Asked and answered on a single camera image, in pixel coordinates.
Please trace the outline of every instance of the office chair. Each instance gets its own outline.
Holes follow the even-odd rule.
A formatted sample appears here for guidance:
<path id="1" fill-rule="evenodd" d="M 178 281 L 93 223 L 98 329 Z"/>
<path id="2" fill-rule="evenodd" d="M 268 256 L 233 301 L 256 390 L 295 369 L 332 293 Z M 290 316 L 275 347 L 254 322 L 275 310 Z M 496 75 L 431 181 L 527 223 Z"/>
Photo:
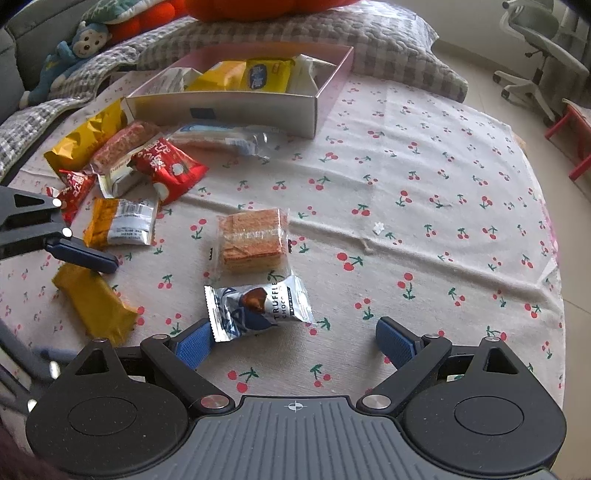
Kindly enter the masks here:
<path id="1" fill-rule="evenodd" d="M 506 10 L 501 18 L 501 30 L 507 32 L 534 47 L 535 52 L 528 52 L 526 57 L 531 58 L 541 53 L 542 64 L 536 69 L 531 80 L 516 77 L 497 70 L 492 79 L 499 83 L 501 79 L 509 82 L 501 91 L 504 99 L 509 98 L 510 93 L 521 93 L 535 99 L 546 114 L 544 123 L 549 127 L 557 119 L 548 103 L 542 97 L 539 85 L 542 78 L 544 65 L 548 57 L 554 57 L 568 69 L 574 70 L 578 75 L 586 79 L 589 70 L 569 52 L 553 42 L 559 34 L 574 35 L 574 32 L 565 31 L 560 27 L 558 19 L 552 14 L 553 0 L 508 0 L 503 2 Z"/>

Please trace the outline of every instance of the white tile floor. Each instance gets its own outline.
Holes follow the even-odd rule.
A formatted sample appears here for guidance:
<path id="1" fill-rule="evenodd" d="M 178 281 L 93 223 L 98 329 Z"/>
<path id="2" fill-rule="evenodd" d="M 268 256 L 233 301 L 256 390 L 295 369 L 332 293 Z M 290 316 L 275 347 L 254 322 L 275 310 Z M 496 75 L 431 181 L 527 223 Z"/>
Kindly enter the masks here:
<path id="1" fill-rule="evenodd" d="M 571 131 L 559 132 L 548 142 L 540 111 L 529 102 L 511 96 L 501 98 L 502 85 L 492 81 L 493 67 L 477 66 L 444 47 L 434 53 L 469 82 L 465 104 L 510 124 L 527 143 L 529 160 L 544 192 L 560 248 L 564 306 L 566 310 L 566 442 L 553 471 L 563 480 L 591 477 L 588 445 L 591 419 L 589 345 L 591 345 L 591 182 L 585 176 L 573 183 L 568 178 L 576 144 Z"/>

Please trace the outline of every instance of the yellow snack bag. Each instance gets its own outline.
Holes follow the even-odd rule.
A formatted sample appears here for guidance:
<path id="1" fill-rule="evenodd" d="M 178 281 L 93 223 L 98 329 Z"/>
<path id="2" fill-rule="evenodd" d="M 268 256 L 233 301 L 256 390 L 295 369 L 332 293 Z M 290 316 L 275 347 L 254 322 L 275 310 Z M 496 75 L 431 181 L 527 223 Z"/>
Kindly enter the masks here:
<path id="1" fill-rule="evenodd" d="M 157 210 L 157 200 L 98 199 L 84 242 L 99 250 L 108 245 L 149 245 L 154 239 Z"/>
<path id="2" fill-rule="evenodd" d="M 238 90 L 245 69 L 243 60 L 220 61 L 190 84 L 186 91 Z"/>
<path id="3" fill-rule="evenodd" d="M 294 64 L 293 59 L 247 60 L 240 90 L 285 93 Z"/>
<path id="4" fill-rule="evenodd" d="M 125 342 L 137 313 L 123 305 L 99 273 L 67 263 L 53 284 L 68 295 L 89 335 L 108 338 L 114 346 Z"/>
<path id="5" fill-rule="evenodd" d="M 43 156 L 56 174 L 60 170 L 80 171 L 92 154 L 126 125 L 127 117 L 119 99 L 67 134 Z"/>

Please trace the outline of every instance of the gray checkered blanket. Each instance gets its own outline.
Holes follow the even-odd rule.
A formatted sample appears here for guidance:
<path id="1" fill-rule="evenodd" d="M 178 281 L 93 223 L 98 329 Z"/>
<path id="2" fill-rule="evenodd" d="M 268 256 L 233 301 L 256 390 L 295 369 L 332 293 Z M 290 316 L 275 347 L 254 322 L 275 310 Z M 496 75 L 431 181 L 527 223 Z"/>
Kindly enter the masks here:
<path id="1" fill-rule="evenodd" d="M 216 43 L 338 43 L 355 48 L 354 73 L 395 80 L 463 102 L 468 83 L 431 52 L 437 38 L 415 13 L 366 0 L 271 22 L 205 24 L 182 18 L 97 55 L 53 92 L 48 102 L 7 119 L 0 126 L 0 180 L 62 112 L 92 101 L 99 85 L 121 66 L 163 69 L 191 50 Z"/>

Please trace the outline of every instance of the pink box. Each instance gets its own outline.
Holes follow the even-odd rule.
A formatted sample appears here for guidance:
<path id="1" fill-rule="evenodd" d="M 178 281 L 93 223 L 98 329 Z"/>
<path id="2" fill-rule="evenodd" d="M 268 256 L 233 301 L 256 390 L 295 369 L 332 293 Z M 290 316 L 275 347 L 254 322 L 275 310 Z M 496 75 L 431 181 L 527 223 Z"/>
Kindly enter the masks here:
<path id="1" fill-rule="evenodd" d="M 209 45 L 191 52 L 171 67 L 205 72 L 222 60 L 288 58 L 298 54 L 329 61 L 336 70 L 316 96 L 268 92 L 181 92 L 143 95 L 159 75 L 125 99 L 131 116 L 158 125 L 177 125 L 198 119 L 232 124 L 269 125 L 288 135 L 314 138 L 343 89 L 353 64 L 353 47 L 328 43 L 257 42 Z"/>

